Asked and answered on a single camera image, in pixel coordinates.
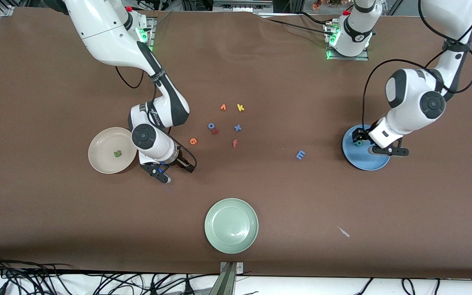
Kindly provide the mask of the brown paper table cover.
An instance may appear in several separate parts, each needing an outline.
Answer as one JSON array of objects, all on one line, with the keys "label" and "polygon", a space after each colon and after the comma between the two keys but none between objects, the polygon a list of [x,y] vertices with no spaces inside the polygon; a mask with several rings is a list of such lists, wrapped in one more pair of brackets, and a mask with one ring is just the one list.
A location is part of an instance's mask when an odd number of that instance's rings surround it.
[{"label": "brown paper table cover", "polygon": [[[327,60],[315,32],[251,13],[172,12],[154,52],[189,103],[172,136],[198,168],[169,168],[162,184],[137,163],[106,175],[88,161],[99,132],[126,128],[130,108],[151,99],[150,79],[127,87],[68,16],[17,8],[0,22],[0,259],[174,273],[218,273],[232,260],[253,276],[472,278],[472,87],[403,138],[408,157],[373,172],[343,157],[371,70],[392,58],[423,65],[443,43],[414,17],[382,17],[375,31],[368,61]],[[238,254],[216,250],[204,232],[209,209],[226,198],[246,201],[259,220]]]}]

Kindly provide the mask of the beige round plate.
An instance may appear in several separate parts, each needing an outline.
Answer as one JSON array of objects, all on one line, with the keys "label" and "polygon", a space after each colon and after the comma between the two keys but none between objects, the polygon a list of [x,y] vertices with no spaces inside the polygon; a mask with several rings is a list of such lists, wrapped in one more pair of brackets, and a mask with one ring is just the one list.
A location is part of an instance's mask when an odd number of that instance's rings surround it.
[{"label": "beige round plate", "polygon": [[[122,156],[115,157],[114,151]],[[111,127],[97,134],[88,148],[88,161],[98,172],[116,174],[127,169],[137,156],[137,148],[131,140],[131,132],[121,127]]]}]

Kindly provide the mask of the blue round plate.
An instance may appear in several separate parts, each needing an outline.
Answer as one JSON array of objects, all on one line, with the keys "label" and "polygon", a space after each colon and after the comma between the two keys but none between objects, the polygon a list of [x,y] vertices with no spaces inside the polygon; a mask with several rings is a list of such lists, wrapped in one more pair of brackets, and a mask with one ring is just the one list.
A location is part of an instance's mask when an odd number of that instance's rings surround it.
[{"label": "blue round plate", "polygon": [[353,132],[361,127],[362,125],[352,126],[344,134],[341,144],[343,155],[352,166],[360,170],[379,170],[388,164],[390,157],[371,153],[374,144],[369,141],[364,141],[362,145],[354,144]]}]

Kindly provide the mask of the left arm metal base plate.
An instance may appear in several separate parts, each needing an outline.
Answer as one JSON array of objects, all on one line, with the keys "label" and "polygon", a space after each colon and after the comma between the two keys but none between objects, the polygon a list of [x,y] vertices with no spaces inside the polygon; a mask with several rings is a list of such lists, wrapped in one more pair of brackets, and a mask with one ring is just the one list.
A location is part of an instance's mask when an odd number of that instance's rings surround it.
[{"label": "left arm metal base plate", "polygon": [[362,52],[358,54],[357,56],[346,56],[341,54],[335,47],[333,47],[333,44],[337,42],[337,40],[340,38],[342,35],[340,29],[339,29],[339,23],[336,22],[326,22],[324,25],[322,25],[324,32],[330,32],[330,35],[326,35],[325,37],[325,43],[326,43],[326,56],[327,59],[336,59],[336,60],[348,60],[348,61],[368,61],[368,50],[367,46],[369,45],[369,42],[364,45],[362,48]]}]

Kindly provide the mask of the aluminium frame bar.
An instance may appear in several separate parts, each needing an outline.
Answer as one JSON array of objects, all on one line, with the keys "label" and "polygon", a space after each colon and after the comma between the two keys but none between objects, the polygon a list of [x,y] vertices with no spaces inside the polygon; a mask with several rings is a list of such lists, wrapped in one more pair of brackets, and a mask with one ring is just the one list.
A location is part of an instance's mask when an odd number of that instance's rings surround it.
[{"label": "aluminium frame bar", "polygon": [[212,11],[273,13],[273,0],[213,0]]}]

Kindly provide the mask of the pale green round plate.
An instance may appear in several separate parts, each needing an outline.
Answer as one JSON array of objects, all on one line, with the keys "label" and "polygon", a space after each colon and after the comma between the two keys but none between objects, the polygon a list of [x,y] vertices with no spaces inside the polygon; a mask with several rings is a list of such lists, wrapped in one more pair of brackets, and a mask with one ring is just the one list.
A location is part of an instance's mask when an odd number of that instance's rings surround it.
[{"label": "pale green round plate", "polygon": [[256,211],[237,198],[219,200],[211,206],[204,221],[210,245],[225,254],[238,254],[252,246],[259,232]]}]

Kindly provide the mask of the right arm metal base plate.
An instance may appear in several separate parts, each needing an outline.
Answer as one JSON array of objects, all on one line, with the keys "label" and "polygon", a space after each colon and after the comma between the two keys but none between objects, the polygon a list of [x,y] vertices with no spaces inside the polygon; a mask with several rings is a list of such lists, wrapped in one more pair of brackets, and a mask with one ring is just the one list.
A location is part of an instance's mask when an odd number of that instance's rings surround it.
[{"label": "right arm metal base plate", "polygon": [[140,42],[143,42],[148,45],[151,51],[153,51],[155,43],[156,25],[157,18],[150,17],[141,19],[135,28],[135,32],[137,33],[137,39]]}]

